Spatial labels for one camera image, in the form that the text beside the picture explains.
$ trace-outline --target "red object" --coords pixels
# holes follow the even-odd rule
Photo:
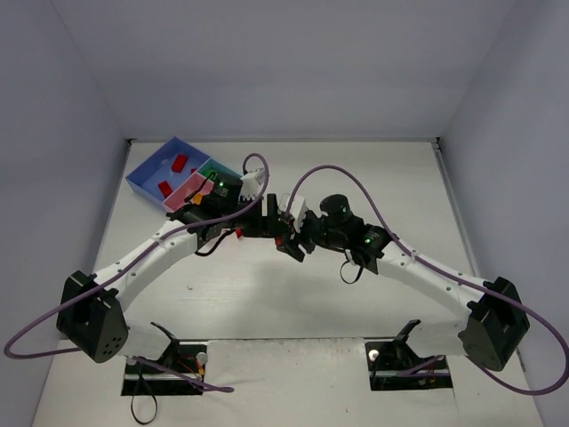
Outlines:
[[[172,187],[170,187],[170,184],[168,183],[168,181],[162,181],[158,184],[158,188],[160,189],[160,191],[162,191],[162,195],[164,197],[168,197],[172,194]]]
[[[179,154],[176,157],[176,160],[174,160],[174,163],[172,163],[172,170],[178,173],[181,172],[187,162],[188,162],[188,156]]]

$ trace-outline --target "black strap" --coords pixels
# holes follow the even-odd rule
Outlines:
[[[345,261],[345,262],[341,265],[341,267],[340,267],[340,278],[341,278],[342,282],[344,282],[345,284],[347,284],[347,285],[353,285],[354,283],[356,283],[356,282],[359,280],[359,278],[362,277],[362,273],[364,272],[364,267],[363,267],[363,266],[360,266],[359,270],[357,271],[357,275],[356,275],[356,278],[354,279],[354,281],[348,282],[348,281],[342,276],[342,274],[341,274],[341,273],[342,273],[342,270],[344,269],[344,267],[346,266],[346,264],[349,264],[349,261]]]
[[[146,389],[146,392],[148,393],[148,395],[152,398],[152,400],[154,400],[154,408],[155,408],[154,415],[152,416],[152,418],[150,418],[149,421],[141,421],[136,416],[136,414],[134,413],[134,396],[137,395],[140,385],[142,385]],[[132,414],[132,418],[134,418],[134,421],[136,421],[140,425],[149,425],[150,423],[152,423],[156,419],[156,416],[158,415],[158,402],[156,400],[156,396],[154,395],[154,392],[152,391],[152,387],[150,387],[150,384],[148,384],[147,381],[142,376],[142,365],[140,365],[140,367],[139,367],[139,379],[136,382],[136,384],[134,385],[134,391],[132,392],[131,414]]]

